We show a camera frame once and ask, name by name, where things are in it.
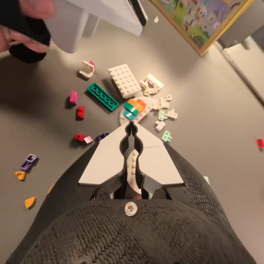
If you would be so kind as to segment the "person's left hand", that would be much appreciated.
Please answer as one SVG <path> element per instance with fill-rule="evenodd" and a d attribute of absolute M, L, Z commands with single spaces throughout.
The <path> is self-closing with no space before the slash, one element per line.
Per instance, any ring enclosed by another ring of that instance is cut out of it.
<path fill-rule="evenodd" d="M 20 8 L 24 15 L 35 19 L 48 19 L 56 13 L 56 5 L 53 0 L 20 0 Z M 0 52 L 5 52 L 10 48 L 10 43 L 16 41 L 24 44 L 27 48 L 45 53 L 48 47 L 42 43 L 23 35 L 13 29 L 0 28 Z"/>

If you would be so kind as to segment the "yellow lego set box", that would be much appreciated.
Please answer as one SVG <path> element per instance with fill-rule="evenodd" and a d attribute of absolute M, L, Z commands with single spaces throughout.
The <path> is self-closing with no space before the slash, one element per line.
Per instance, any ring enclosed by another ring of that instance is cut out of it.
<path fill-rule="evenodd" d="M 150 0 L 150 2 L 202 56 L 254 0 Z"/>

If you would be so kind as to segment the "long white lego brick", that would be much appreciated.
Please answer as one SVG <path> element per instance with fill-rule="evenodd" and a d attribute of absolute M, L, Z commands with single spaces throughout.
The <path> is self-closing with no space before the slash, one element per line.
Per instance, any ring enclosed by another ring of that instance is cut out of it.
<path fill-rule="evenodd" d="M 151 73 L 149 73 L 146 77 L 146 81 L 153 87 L 162 89 L 164 84 L 160 82 L 157 78 L 155 78 Z"/>

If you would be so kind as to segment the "white and pink lego piece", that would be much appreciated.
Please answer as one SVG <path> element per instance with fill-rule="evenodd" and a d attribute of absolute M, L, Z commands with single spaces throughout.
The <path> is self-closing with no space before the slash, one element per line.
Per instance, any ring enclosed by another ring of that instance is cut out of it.
<path fill-rule="evenodd" d="M 79 74 L 81 74 L 85 78 L 90 78 L 93 76 L 95 71 L 95 64 L 93 61 L 82 61 L 82 69 L 79 71 Z"/>

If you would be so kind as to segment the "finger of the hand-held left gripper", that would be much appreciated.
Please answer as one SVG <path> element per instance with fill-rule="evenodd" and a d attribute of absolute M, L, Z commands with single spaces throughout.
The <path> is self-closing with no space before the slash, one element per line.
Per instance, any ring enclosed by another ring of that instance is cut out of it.
<path fill-rule="evenodd" d="M 134 9 L 141 25 L 144 27 L 147 24 L 148 16 L 139 0 L 131 0 L 131 6 Z"/>
<path fill-rule="evenodd" d="M 140 36 L 143 29 L 143 12 L 139 1 L 125 0 L 69 0 L 82 11 Z"/>

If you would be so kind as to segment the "orange smooth wedge piece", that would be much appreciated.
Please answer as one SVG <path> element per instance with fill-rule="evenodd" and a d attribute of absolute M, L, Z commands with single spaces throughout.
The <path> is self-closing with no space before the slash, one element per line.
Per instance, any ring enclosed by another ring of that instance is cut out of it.
<path fill-rule="evenodd" d="M 35 205 L 35 202 L 37 200 L 37 196 L 33 196 L 31 198 L 28 198 L 24 201 L 25 209 L 30 209 Z"/>

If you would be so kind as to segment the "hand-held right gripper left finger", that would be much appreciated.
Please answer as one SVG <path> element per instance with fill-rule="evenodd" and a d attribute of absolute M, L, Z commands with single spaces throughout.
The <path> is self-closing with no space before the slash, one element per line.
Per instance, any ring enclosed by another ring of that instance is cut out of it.
<path fill-rule="evenodd" d="M 126 122 L 99 142 L 79 185 L 97 187 L 112 194 L 124 184 L 127 179 L 124 153 L 129 147 L 131 124 Z"/>

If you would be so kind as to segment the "long teal lego plate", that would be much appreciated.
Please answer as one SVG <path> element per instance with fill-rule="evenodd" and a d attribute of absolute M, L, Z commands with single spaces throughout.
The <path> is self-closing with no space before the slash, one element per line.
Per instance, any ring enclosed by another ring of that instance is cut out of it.
<path fill-rule="evenodd" d="M 111 112 L 119 106 L 119 103 L 95 82 L 87 87 L 87 91 Z"/>

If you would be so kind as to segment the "large white lego brick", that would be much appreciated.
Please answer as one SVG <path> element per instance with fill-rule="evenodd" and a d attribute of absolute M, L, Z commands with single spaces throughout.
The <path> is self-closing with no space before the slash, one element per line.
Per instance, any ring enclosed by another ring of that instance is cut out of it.
<path fill-rule="evenodd" d="M 125 99 L 135 96 L 141 87 L 127 64 L 108 69 L 118 91 Z"/>

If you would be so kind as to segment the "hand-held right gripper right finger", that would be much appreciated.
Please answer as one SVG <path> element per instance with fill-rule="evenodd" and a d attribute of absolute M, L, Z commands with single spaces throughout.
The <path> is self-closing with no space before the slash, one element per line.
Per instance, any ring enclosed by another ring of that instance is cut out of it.
<path fill-rule="evenodd" d="M 136 182 L 149 196 L 157 189 L 182 187 L 184 181 L 164 143 L 140 124 L 132 122 L 136 160 Z"/>

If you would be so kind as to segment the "rainbow lego plate assembly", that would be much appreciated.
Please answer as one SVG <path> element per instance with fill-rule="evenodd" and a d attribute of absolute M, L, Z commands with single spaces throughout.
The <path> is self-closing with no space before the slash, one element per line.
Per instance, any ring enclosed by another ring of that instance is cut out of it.
<path fill-rule="evenodd" d="M 127 121 L 140 122 L 151 110 L 157 110 L 160 100 L 150 97 L 136 97 L 124 104 L 119 114 L 119 124 L 123 125 Z"/>
<path fill-rule="evenodd" d="M 138 155 L 139 153 L 134 149 L 127 157 L 127 182 L 137 194 L 141 195 L 141 189 L 136 183 L 136 159 Z"/>

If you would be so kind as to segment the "pile of small white pieces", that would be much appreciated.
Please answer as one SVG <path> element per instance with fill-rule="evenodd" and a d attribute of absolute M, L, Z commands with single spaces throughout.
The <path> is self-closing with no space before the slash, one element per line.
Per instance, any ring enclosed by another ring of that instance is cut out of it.
<path fill-rule="evenodd" d="M 161 89 L 151 86 L 146 80 L 145 81 L 140 80 L 139 85 L 141 88 L 143 88 L 144 97 L 152 98 L 151 96 L 156 95 L 161 91 Z M 155 111 L 159 112 L 160 110 L 163 110 L 167 114 L 168 118 L 176 120 L 177 113 L 175 112 L 175 110 L 174 109 L 168 110 L 170 106 L 169 103 L 172 100 L 172 96 L 169 94 L 169 95 L 166 95 L 165 97 L 160 97 L 158 100 L 160 100 L 160 106 Z M 161 125 L 161 122 L 162 121 L 157 120 L 157 122 L 155 123 L 156 126 L 159 127 L 159 128 L 156 128 L 157 131 L 162 130 L 164 127 L 163 125 Z"/>

